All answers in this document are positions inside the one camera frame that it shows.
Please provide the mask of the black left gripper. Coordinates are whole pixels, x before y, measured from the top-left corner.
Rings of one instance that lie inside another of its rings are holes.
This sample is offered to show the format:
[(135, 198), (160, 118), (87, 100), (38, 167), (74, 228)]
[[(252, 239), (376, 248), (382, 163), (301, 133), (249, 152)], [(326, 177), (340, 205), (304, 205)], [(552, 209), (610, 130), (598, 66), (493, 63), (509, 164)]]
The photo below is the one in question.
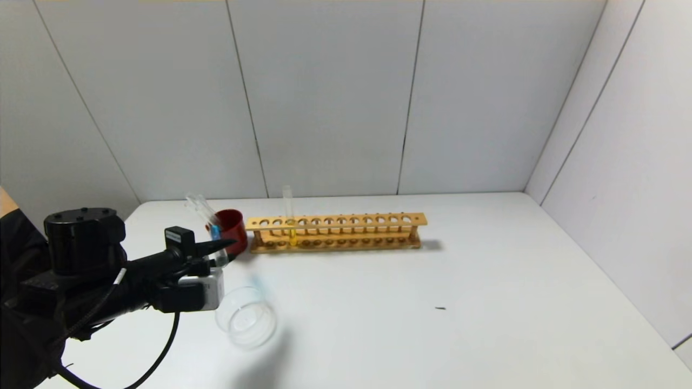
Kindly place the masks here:
[(212, 267), (225, 267), (236, 258), (227, 254), (227, 248), (237, 243), (234, 239), (196, 243), (193, 231), (174, 226), (165, 229), (164, 240), (163, 251), (126, 265), (124, 288), (129, 293), (151, 293), (161, 286), (180, 288), (180, 279), (202, 262), (202, 256), (209, 256)]

